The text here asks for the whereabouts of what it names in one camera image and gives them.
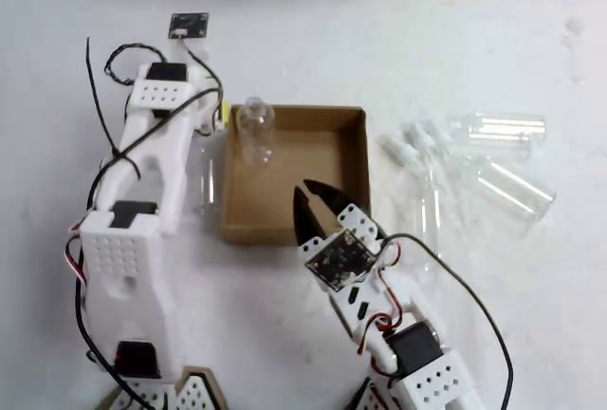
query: transparent plastic tube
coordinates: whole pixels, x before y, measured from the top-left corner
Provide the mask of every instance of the transparent plastic tube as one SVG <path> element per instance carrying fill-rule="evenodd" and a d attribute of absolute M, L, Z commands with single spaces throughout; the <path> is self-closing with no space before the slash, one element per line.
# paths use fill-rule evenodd
<path fill-rule="evenodd" d="M 523 114 L 473 113 L 448 119 L 453 149 L 460 155 L 525 160 L 545 140 L 545 120 Z"/>
<path fill-rule="evenodd" d="M 524 224 L 540 220 L 556 198 L 552 190 L 519 169 L 489 158 L 470 160 L 463 168 L 464 181 L 477 196 Z"/>

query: black cable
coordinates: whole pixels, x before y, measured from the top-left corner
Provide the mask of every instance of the black cable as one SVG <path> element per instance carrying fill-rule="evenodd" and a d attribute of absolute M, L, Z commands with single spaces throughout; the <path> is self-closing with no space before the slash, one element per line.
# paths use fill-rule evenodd
<path fill-rule="evenodd" d="M 217 101 L 217 106 L 215 107 L 214 111 L 212 112 L 212 131 L 216 131 L 217 130 L 217 125 L 215 123 L 215 116 L 217 115 L 217 113 L 221 112 L 221 105 L 224 101 L 224 85 L 221 83 L 221 80 L 219 79 L 219 77 L 217 76 L 217 74 L 212 70 L 212 68 L 210 66 L 208 66 L 202 59 L 200 59 L 199 57 L 197 57 L 186 45 L 186 42 L 183 39 L 179 39 L 179 42 L 183 45 L 183 47 L 185 48 L 186 52 L 188 54 L 190 54 L 190 57 L 192 57 L 192 59 L 194 59 L 195 62 L 197 62 L 199 65 L 201 65 L 205 70 L 207 70 L 209 72 L 209 74 L 211 75 L 211 77 L 215 80 L 215 82 L 217 83 L 217 88 L 219 89 L 219 99 Z M 199 130 L 196 130 L 196 132 L 199 135 L 202 135 L 203 137 L 209 137 L 210 135 L 212 135 L 212 133 L 202 133 Z"/>
<path fill-rule="evenodd" d="M 508 353 L 508 349 L 507 349 L 507 346 L 506 346 L 506 342 L 504 341 L 504 337 L 502 337 L 502 333 L 500 332 L 500 329 L 497 327 L 497 325 L 493 321 L 493 317 L 491 316 L 491 314 L 489 313 L 488 309 L 483 304 L 483 301 L 481 301 L 481 298 L 479 298 L 476 295 L 476 293 L 474 292 L 474 290 L 468 285 L 468 283 L 466 283 L 466 281 L 457 272 L 455 272 L 454 270 L 452 270 L 447 263 L 445 263 L 443 260 L 441 260 L 438 257 L 438 255 L 436 253 L 434 253 L 426 244 L 424 244 L 424 242 L 421 239 L 419 239 L 418 237 L 413 236 L 412 234 L 398 233 L 398 234 L 392 234 L 390 236 L 387 236 L 381 242 L 381 249 L 379 250 L 379 253 L 382 253 L 383 250 L 386 247 L 388 247 L 388 245 L 393 240 L 398 239 L 398 238 L 404 238 L 404 239 L 412 240 L 415 244 L 417 244 L 419 247 L 421 247 L 429 256 L 432 257 L 432 259 L 436 263 L 438 263 L 441 266 L 441 268 L 443 268 L 443 270 L 445 270 L 446 272 L 448 272 L 451 275 L 451 277 L 453 277 L 462 287 L 464 287 L 464 289 L 468 292 L 468 294 L 472 297 L 472 299 L 476 302 L 476 304 L 478 304 L 479 308 L 481 308 L 481 310 L 483 311 L 483 313 L 487 317 L 487 320 L 489 321 L 489 324 L 493 328 L 493 332 L 495 333 L 495 337 L 497 337 L 497 341 L 500 344 L 500 348 L 502 349 L 502 352 L 504 353 L 504 359 L 506 360 L 506 367 L 508 369 L 508 378 L 507 378 L 507 382 L 506 382 L 506 391 L 504 393 L 504 399 L 502 400 L 502 407 L 501 407 L 502 410 L 506 410 L 507 407 L 508 407 L 508 402 L 510 401 L 510 393 L 512 392 L 512 382 L 514 380 L 514 368 L 512 366 L 512 361 L 510 359 L 510 354 Z"/>
<path fill-rule="evenodd" d="M 109 76 L 110 78 L 112 78 L 116 83 L 118 84 L 122 84 L 122 85 L 133 85 L 135 83 L 135 80 L 132 80 L 130 78 L 119 78 L 116 73 L 114 73 L 114 69 L 112 68 L 112 64 L 114 63 L 114 60 L 121 55 L 122 52 L 124 52 L 127 49 L 147 49 L 148 51 L 152 51 L 155 53 L 156 56 L 158 56 L 160 58 L 161 62 L 167 62 L 167 58 L 164 57 L 164 54 L 162 54 L 162 52 L 160 52 L 159 49 L 155 48 L 155 47 L 151 47 L 149 45 L 144 45 L 143 43 L 127 43 L 124 45 L 120 45 L 119 47 L 117 47 L 116 49 L 114 49 L 114 52 L 112 52 L 112 54 L 110 54 L 110 57 L 108 57 L 107 62 L 105 63 L 105 67 L 103 68 L 103 71 L 105 72 L 105 74 L 107 76 Z"/>
<path fill-rule="evenodd" d="M 112 140 L 112 136 L 110 135 L 110 131 L 107 129 L 107 124 L 105 123 L 105 118 L 103 117 L 103 113 L 101 111 L 101 105 L 99 103 L 99 97 L 97 95 L 97 87 L 95 86 L 95 77 L 93 76 L 93 69 L 91 67 L 91 53 L 90 53 L 90 37 L 86 38 L 86 70 L 88 71 L 88 81 L 91 84 L 91 92 L 93 93 L 93 101 L 95 102 L 95 109 L 97 110 L 97 117 L 99 118 L 99 122 L 101 123 L 101 128 L 103 129 L 103 133 L 105 137 L 110 143 L 110 148 L 112 151 L 112 156 L 115 157 L 120 153 L 118 147 Z M 137 173 L 138 179 L 141 179 L 141 171 L 137 167 L 137 165 L 128 157 L 124 157 L 126 161 L 133 165 L 135 172 Z"/>

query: white tabletop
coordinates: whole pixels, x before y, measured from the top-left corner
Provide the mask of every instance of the white tabletop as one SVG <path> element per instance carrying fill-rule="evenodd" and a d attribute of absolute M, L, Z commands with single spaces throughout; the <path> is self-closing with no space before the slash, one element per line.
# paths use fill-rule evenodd
<path fill-rule="evenodd" d="M 86 78 L 85 38 L 118 135 L 127 88 L 102 65 L 133 41 L 186 60 L 166 39 L 176 11 L 211 14 L 204 48 L 229 100 L 366 109 L 374 216 L 390 233 L 402 208 L 378 134 L 409 119 L 475 110 L 544 114 L 548 138 L 533 169 L 558 193 L 548 217 L 524 238 L 463 241 L 450 261 L 505 334 L 515 366 L 511 408 L 604 406 L 606 3 L 0 0 L 4 407 L 90 408 L 111 387 L 84 357 L 74 277 L 61 257 L 65 228 L 83 213 L 108 151 Z M 128 59 L 117 65 L 125 74 L 143 60 Z M 188 363 L 213 369 L 231 408 L 345 403 L 367 360 L 292 251 L 233 249 L 188 225 L 175 240 Z M 436 294 L 487 408 L 496 408 L 506 369 L 486 322 L 453 283 Z"/>

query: open cardboard box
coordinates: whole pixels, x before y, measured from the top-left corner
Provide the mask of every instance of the open cardboard box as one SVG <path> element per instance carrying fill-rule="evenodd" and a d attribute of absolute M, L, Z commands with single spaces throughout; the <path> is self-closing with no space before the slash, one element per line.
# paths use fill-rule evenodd
<path fill-rule="evenodd" d="M 235 106 L 230 111 L 220 233 L 242 245 L 294 245 L 293 189 L 316 179 L 342 189 L 370 212 L 365 114 L 361 108 L 274 106 L 276 148 L 271 162 L 248 166 L 241 157 Z M 325 231 L 340 226 L 310 193 Z"/>

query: red and white wire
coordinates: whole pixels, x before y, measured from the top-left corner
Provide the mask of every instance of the red and white wire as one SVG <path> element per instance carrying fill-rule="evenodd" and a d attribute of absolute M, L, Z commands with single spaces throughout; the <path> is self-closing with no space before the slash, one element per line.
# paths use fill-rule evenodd
<path fill-rule="evenodd" d="M 78 277 L 78 279 L 82 282 L 82 284 L 86 287 L 87 281 L 86 281 L 86 276 L 84 275 L 84 271 L 80 268 L 80 266 L 78 266 L 78 263 L 76 262 L 76 260 L 74 259 L 74 257 L 72 256 L 72 253 L 69 249 L 69 245 L 75 241 L 76 239 L 80 239 L 80 235 L 79 234 L 74 234 L 73 236 L 71 236 L 68 240 L 67 243 L 65 244 L 65 251 L 64 251 L 64 258 L 65 261 L 67 262 L 67 265 L 74 271 L 74 273 L 76 274 L 76 277 Z"/>

